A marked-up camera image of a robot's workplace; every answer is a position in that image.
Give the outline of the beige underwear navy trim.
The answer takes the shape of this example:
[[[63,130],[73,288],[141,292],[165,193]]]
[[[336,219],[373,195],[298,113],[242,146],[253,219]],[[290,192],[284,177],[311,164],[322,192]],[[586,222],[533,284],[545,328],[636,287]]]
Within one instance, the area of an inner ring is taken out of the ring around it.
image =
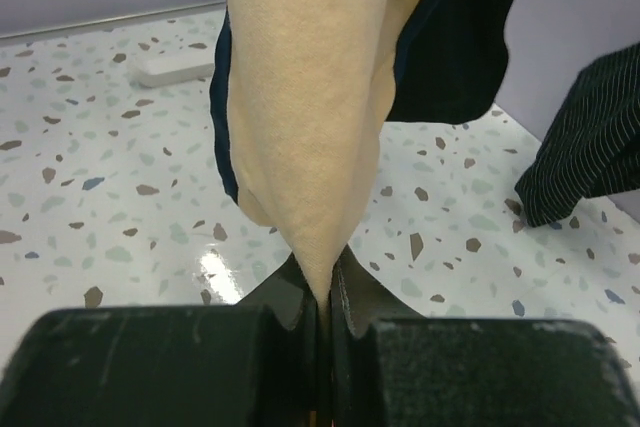
[[[319,302],[359,224],[419,0],[227,0],[210,86],[225,192],[278,229]]]

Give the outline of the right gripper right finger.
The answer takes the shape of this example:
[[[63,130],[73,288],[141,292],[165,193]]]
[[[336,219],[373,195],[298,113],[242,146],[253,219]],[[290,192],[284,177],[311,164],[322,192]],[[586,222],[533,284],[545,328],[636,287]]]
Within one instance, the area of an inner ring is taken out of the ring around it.
[[[331,286],[338,426],[635,426],[621,358],[565,319],[425,317],[345,249]]]

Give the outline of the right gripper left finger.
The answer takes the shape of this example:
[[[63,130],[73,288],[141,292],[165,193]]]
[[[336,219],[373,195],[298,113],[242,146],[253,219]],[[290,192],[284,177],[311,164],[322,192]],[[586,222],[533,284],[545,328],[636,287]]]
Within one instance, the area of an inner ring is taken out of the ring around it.
[[[316,426],[316,304],[288,259],[234,305],[55,310],[1,382],[5,426]]]

